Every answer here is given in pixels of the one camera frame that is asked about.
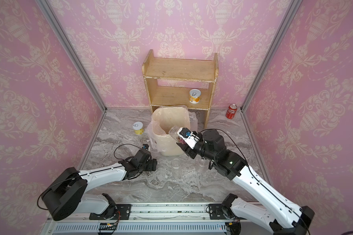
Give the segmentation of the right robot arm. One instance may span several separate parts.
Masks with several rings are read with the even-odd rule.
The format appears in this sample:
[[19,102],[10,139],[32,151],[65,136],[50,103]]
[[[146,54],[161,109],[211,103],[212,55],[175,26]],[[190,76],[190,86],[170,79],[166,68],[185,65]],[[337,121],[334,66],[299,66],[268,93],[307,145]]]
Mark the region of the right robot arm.
[[230,194],[222,202],[223,210],[261,226],[273,235],[308,235],[314,211],[299,206],[263,180],[244,157],[227,149],[224,137],[216,129],[200,133],[188,128],[177,131],[177,144],[192,159],[209,160],[209,168],[249,192],[262,206],[244,202]]

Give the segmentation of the clear jar lid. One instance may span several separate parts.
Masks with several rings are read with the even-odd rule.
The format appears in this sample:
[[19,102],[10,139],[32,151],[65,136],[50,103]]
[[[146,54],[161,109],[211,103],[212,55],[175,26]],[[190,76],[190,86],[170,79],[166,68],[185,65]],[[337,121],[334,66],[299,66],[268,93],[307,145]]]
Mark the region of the clear jar lid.
[[179,158],[174,158],[171,162],[171,166],[173,169],[180,169],[181,167],[181,159]]

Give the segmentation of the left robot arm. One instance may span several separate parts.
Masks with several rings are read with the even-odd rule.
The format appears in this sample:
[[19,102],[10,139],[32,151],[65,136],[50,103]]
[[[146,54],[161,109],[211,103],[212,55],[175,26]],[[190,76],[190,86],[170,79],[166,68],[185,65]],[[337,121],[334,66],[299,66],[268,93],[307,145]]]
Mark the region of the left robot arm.
[[74,213],[90,213],[99,219],[120,217],[115,201],[108,194],[92,195],[89,191],[111,182],[135,179],[144,171],[156,171],[156,167],[157,160],[145,148],[110,166],[82,171],[70,167],[40,198],[54,221],[64,220]]

